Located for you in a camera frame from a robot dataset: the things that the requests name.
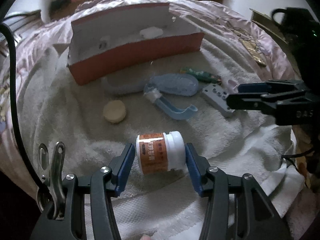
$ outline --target metal binder clip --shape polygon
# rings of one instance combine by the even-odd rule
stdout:
[[[209,197],[199,240],[229,239],[229,194],[235,196],[234,240],[291,239],[276,208],[251,174],[226,174],[198,155],[192,143],[185,148],[192,185],[200,197]]]
[[[94,239],[121,240],[111,198],[119,197],[124,191],[134,157],[134,145],[128,143],[120,156],[114,157],[108,166],[99,168],[94,174],[79,178],[76,174],[68,174],[62,181],[66,196],[63,220],[51,219],[53,202],[50,201],[40,215],[30,240],[87,239],[85,194],[90,194]]]
[[[49,188],[52,199],[37,190],[37,204],[42,212],[49,201],[53,201],[54,211],[52,219],[61,220],[64,217],[66,197],[62,190],[61,172],[65,156],[65,145],[57,142],[51,163],[49,164],[49,153],[46,145],[41,143],[38,151],[38,174],[43,183]]]

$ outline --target black cable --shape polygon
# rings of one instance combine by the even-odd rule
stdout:
[[[289,162],[295,167],[295,169],[296,169],[297,172],[299,172],[299,170],[298,170],[298,168],[297,168],[297,166],[296,166],[296,164],[294,163],[293,160],[291,160],[291,159],[286,159],[286,160],[289,161]]]
[[[39,187],[40,191],[48,194],[50,196],[49,189],[46,185],[42,183],[39,179],[36,171],[34,170],[26,149],[24,148],[20,129],[19,129],[19,121],[18,121],[18,113],[17,113],[17,98],[16,98],[16,47],[14,44],[13,33],[9,26],[5,23],[0,23],[0,33],[4,35],[7,40],[8,48],[9,48],[9,59],[10,59],[10,107],[11,107],[11,117],[12,117],[12,128],[14,137],[18,146],[18,150],[20,156],[27,167],[32,179]]]
[[[311,149],[303,152],[303,153],[298,153],[298,154],[292,154],[292,155],[281,155],[281,158],[284,158],[286,160],[291,159],[291,158],[298,158],[298,157],[302,157],[302,156],[306,156],[309,153],[313,152],[315,149],[312,147]]]

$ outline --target white cloth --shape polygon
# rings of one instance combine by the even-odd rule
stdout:
[[[70,172],[82,176],[107,165],[121,153],[126,142],[135,142],[138,134],[177,130],[210,164],[232,175],[253,174],[284,216],[303,185],[303,177],[293,167],[287,168],[280,158],[281,154],[295,152],[290,126],[278,127],[273,117],[257,111],[236,111],[225,119],[199,95],[190,98],[168,95],[177,107],[193,104],[199,109],[195,117],[177,121],[143,98],[142,93],[117,97],[126,105],[127,117],[113,125],[104,120],[102,110],[115,97],[103,91],[100,80],[78,86],[66,68],[68,51],[61,56],[53,48],[44,52],[52,43],[70,42],[72,19],[114,6],[158,1],[169,1],[173,13],[201,28],[205,33],[201,51],[118,71],[108,79],[114,84],[136,82],[150,73],[175,73],[186,66],[218,74],[223,82],[293,78],[291,66],[278,45],[263,30],[223,5],[194,0],[87,3],[88,9],[39,31],[35,39],[41,32],[46,35],[34,44],[33,56],[18,61],[18,68],[27,64],[32,69],[21,87],[18,112],[22,138],[35,167],[40,143],[45,143],[52,154],[54,144],[63,141],[66,145],[63,177]],[[266,68],[260,68],[238,41],[246,37],[263,51]],[[121,198],[113,200],[113,207],[122,239],[137,239],[143,233],[153,239],[168,239],[195,225],[199,228],[206,201],[194,192],[186,168],[143,176],[135,159],[126,190]],[[86,221],[88,239],[92,239],[89,217]]]
[[[304,188],[286,214],[293,240],[299,240],[320,211],[320,194]]]

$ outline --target orange label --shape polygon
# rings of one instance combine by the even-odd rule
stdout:
[[[139,148],[143,174],[168,170],[167,148],[163,133],[140,135]]]

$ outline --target round sponge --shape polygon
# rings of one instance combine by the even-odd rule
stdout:
[[[126,115],[125,105],[120,100],[113,100],[103,108],[103,116],[111,123],[121,122]]]

